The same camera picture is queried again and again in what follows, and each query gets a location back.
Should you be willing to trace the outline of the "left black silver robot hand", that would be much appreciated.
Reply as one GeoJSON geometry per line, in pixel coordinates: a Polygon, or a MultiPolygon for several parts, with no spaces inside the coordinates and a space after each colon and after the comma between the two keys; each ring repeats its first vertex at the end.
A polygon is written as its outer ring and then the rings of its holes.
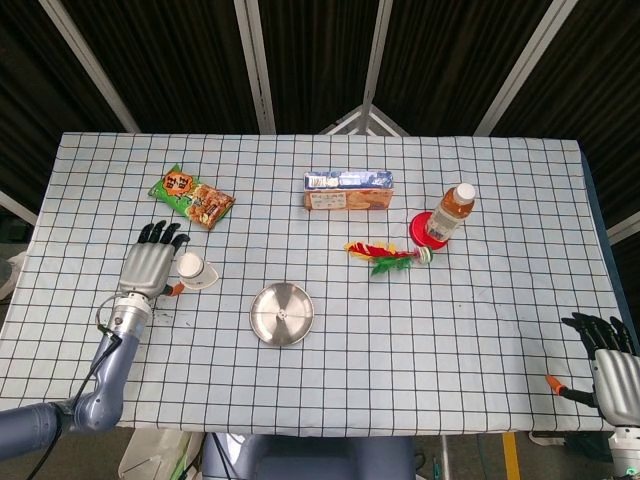
{"type": "Polygon", "coordinates": [[[182,284],[167,283],[176,252],[190,240],[187,234],[177,233],[179,228],[179,223],[166,225],[165,220],[142,228],[125,259],[118,292],[136,293],[153,300],[177,296],[184,290],[182,284]]]}

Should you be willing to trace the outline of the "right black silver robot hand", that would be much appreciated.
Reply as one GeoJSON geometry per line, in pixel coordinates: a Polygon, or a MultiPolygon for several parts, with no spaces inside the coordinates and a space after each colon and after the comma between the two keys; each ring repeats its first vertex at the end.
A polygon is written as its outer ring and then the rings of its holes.
{"type": "Polygon", "coordinates": [[[639,426],[639,354],[631,333],[616,317],[600,317],[573,312],[561,322],[580,336],[590,361],[591,392],[571,389],[552,375],[547,384],[557,396],[598,410],[614,427],[639,426]]]}

